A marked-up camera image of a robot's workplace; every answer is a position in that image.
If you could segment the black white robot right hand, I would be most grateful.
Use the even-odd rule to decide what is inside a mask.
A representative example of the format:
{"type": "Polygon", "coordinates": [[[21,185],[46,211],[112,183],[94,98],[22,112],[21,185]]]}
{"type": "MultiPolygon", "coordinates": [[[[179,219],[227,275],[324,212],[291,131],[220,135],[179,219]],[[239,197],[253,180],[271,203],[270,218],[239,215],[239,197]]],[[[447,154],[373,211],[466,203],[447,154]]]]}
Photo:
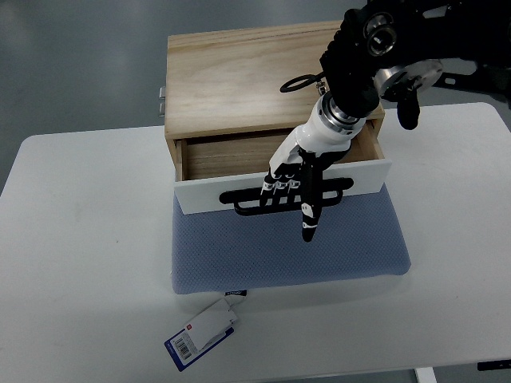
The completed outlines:
{"type": "Polygon", "coordinates": [[[269,160],[259,197],[261,207],[272,196],[299,189],[302,238],[310,242],[323,209],[323,171],[343,159],[366,118],[342,111],[330,93],[321,96],[307,122],[294,128],[269,160]]]}

